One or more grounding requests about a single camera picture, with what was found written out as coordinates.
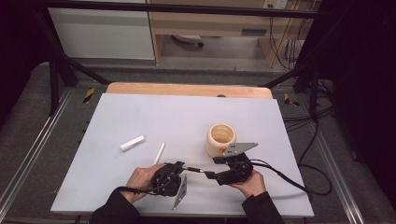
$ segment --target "white chalk stick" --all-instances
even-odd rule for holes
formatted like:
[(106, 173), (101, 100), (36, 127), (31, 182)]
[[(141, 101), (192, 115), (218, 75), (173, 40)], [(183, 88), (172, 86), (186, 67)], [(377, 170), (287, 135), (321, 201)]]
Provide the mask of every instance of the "white chalk stick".
[(124, 152), (124, 151), (130, 149), (131, 147), (135, 147), (135, 146), (141, 144), (144, 141), (145, 141), (145, 136), (140, 135), (140, 136), (132, 139), (131, 141), (129, 141), (125, 144), (122, 144), (120, 147), (121, 147), (121, 150)]
[(158, 153), (157, 156), (155, 157), (154, 163), (152, 163), (153, 165), (157, 164), (158, 161), (160, 160), (164, 148), (165, 148), (165, 143), (162, 143), (160, 149), (158, 149)]

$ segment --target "white tabletop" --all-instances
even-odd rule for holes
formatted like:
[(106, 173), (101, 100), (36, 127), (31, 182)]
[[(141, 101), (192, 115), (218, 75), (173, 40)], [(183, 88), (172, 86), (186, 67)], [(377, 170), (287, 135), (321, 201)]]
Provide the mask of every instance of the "white tabletop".
[[(205, 135), (216, 123), (232, 126), (237, 142), (257, 142), (247, 152), (303, 184), (276, 100), (198, 96), (103, 94), (51, 211), (86, 214), (102, 206), (111, 191), (125, 185), (135, 167), (149, 167), (162, 142), (160, 162), (184, 161), (207, 171), (228, 170), (205, 152)], [(126, 152), (120, 145), (144, 135), (146, 142)], [(312, 217), (305, 193), (274, 172), (264, 175), (282, 217)], [(175, 197), (151, 196), (135, 203), (142, 216), (241, 217), (243, 194), (205, 175), (188, 175), (188, 193), (176, 210)]]

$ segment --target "white cabinet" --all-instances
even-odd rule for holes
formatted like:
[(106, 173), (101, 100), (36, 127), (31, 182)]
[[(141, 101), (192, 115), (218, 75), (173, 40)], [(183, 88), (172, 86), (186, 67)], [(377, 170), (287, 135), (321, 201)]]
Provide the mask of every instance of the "white cabinet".
[(147, 12), (49, 8), (49, 13), (70, 57), (154, 60)]

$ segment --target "wall outlet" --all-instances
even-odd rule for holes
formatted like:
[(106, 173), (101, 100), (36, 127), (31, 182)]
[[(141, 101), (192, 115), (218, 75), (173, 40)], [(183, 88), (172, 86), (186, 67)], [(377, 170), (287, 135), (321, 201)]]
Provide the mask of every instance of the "wall outlet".
[(262, 8), (285, 9), (288, 0), (265, 0)]
[(265, 0), (262, 8), (275, 8), (276, 0)]
[(275, 9), (285, 9), (288, 0), (276, 0)]

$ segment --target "small white cup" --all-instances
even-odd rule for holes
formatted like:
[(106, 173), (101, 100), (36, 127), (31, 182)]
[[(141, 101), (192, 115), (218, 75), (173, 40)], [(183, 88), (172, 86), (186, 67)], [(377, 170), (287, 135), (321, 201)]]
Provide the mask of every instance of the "small white cup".
[(211, 157), (222, 157), (228, 145), (236, 141), (236, 132), (227, 124), (215, 124), (206, 134), (206, 152)]

